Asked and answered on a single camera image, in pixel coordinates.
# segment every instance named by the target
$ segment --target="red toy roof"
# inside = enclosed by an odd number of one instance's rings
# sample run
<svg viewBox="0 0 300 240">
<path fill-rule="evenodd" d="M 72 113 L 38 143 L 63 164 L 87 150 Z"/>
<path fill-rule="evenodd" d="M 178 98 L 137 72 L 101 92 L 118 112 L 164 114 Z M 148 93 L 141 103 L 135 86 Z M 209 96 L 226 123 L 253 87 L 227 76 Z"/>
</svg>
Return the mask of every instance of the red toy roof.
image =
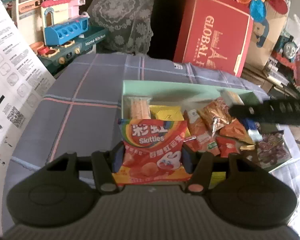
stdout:
<svg viewBox="0 0 300 240">
<path fill-rule="evenodd" d="M 47 8 L 47 7 L 51 7 L 53 5 L 58 5 L 58 4 L 63 4 L 63 3 L 70 3 L 71 0 L 47 0 L 47 1 L 44 1 L 42 4 L 41 4 L 41 7 L 43 8 Z"/>
</svg>

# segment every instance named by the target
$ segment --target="paper sheet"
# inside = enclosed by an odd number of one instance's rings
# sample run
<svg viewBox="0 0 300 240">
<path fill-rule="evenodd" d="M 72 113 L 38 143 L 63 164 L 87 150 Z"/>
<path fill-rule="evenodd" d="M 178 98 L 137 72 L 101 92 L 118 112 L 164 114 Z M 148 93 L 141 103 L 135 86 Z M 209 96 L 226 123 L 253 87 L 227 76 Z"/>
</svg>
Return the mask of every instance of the paper sheet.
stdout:
<svg viewBox="0 0 300 240">
<path fill-rule="evenodd" d="M 54 81 L 0 1 L 0 235 L 2 193 L 9 160 L 42 96 Z"/>
</svg>

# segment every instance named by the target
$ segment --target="yellow package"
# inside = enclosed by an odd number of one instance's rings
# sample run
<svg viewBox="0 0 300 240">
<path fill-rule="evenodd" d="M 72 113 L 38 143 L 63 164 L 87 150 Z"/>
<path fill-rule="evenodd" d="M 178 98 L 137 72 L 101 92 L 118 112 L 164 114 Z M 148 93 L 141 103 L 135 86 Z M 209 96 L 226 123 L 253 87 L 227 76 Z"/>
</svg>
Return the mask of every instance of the yellow package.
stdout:
<svg viewBox="0 0 300 240">
<path fill-rule="evenodd" d="M 150 112 L 158 120 L 163 121 L 184 121 L 183 115 L 181 113 L 181 106 L 150 106 Z M 186 130 L 186 136 L 190 137 L 191 134 L 189 129 Z"/>
</svg>

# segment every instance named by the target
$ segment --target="gold border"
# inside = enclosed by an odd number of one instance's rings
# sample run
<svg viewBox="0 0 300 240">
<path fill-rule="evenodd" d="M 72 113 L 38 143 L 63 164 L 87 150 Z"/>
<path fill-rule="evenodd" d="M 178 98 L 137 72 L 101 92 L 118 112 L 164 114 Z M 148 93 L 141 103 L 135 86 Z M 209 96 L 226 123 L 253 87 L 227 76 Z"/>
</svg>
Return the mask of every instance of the gold border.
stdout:
<svg viewBox="0 0 300 240">
<path fill-rule="evenodd" d="M 225 6 L 229 7 L 229 8 L 231 8 L 231 9 L 236 10 L 237 12 L 240 12 L 240 13 L 242 13 L 242 14 L 248 16 L 248 22 L 247 22 L 246 33 L 245 33 L 245 36 L 244 36 L 243 45 L 242 45 L 242 50 L 241 50 L 241 55 L 242 55 L 242 54 L 243 54 L 243 51 L 244 51 L 244 46 L 245 46 L 246 41 L 247 41 L 247 34 L 248 34 L 249 23 L 250 23 L 250 18 L 251 18 L 250 14 L 248 14 L 248 13 L 246 13 L 246 12 L 243 12 L 243 11 L 239 10 L 238 8 L 233 7 L 233 6 L 231 6 L 231 5 L 227 4 L 227 3 L 221 2 L 221 1 L 219 1 L 219 0 L 211 0 L 211 1 L 214 1 L 214 2 L 219 3 L 219 4 L 222 4 L 222 5 L 225 5 Z M 190 29 L 189 29 L 189 33 L 188 33 L 188 39 L 187 39 L 187 43 L 186 43 L 185 52 L 184 52 L 184 54 L 183 54 L 182 62 L 183 62 L 183 60 L 184 60 L 184 58 L 185 58 L 186 50 L 187 50 L 187 48 L 188 48 L 189 37 L 190 37 L 190 31 L 191 31 L 191 27 L 192 27 L 192 23 L 193 23 L 193 19 L 194 19 L 194 12 L 195 12 L 195 9 L 196 9 L 196 4 L 197 4 L 197 0 L 195 0 L 195 2 L 194 2 L 194 9 L 193 9 L 193 13 L 192 13 L 191 25 L 190 25 Z"/>
<path fill-rule="evenodd" d="M 197 6 L 197 0 L 194 1 L 194 7 L 193 7 L 193 12 L 192 12 L 191 24 L 190 24 L 190 28 L 189 28 L 189 32 L 188 32 L 188 38 L 187 38 L 187 43 L 186 43 L 186 47 L 185 47 L 185 52 L 183 53 L 183 57 L 182 57 L 182 62 L 185 59 L 185 55 L 186 55 L 186 51 L 187 51 L 187 47 L 188 47 L 188 42 L 189 42 L 189 38 L 190 38 L 190 32 L 191 32 L 191 27 L 192 27 L 192 23 L 193 23 L 194 12 L 195 12 L 196 6 Z"/>
</svg>

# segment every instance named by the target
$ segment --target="qr code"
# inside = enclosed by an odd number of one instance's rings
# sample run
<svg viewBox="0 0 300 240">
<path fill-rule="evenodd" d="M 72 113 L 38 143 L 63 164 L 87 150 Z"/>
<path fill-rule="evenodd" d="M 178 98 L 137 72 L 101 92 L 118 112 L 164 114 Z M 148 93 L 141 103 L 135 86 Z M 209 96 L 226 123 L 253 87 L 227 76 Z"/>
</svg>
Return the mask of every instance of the qr code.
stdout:
<svg viewBox="0 0 300 240">
<path fill-rule="evenodd" d="M 23 114 L 21 114 L 15 107 L 12 108 L 7 118 L 18 128 L 20 128 L 25 121 Z"/>
</svg>

